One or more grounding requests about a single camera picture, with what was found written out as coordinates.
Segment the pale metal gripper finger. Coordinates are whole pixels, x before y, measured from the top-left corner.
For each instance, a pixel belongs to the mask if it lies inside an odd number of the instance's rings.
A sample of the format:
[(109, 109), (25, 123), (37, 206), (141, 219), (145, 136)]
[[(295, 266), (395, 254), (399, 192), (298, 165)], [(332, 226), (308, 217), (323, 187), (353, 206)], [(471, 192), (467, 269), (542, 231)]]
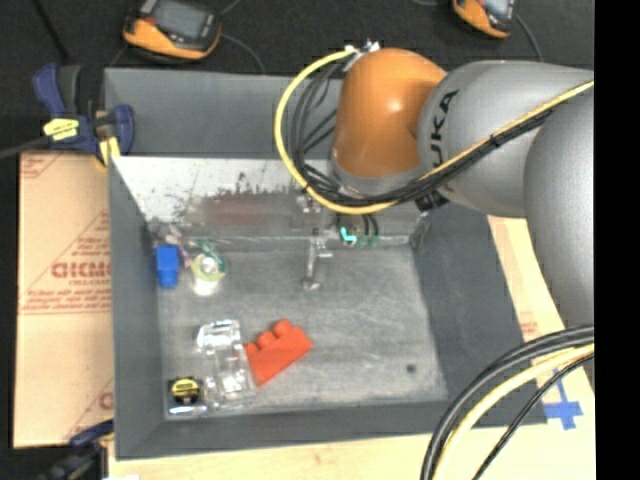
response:
[(294, 228), (314, 229), (321, 220), (322, 206), (308, 195), (297, 195), (294, 200)]
[(305, 270), (302, 281), (306, 291), (318, 290), (326, 282), (333, 252), (324, 239), (310, 240), (305, 256)]

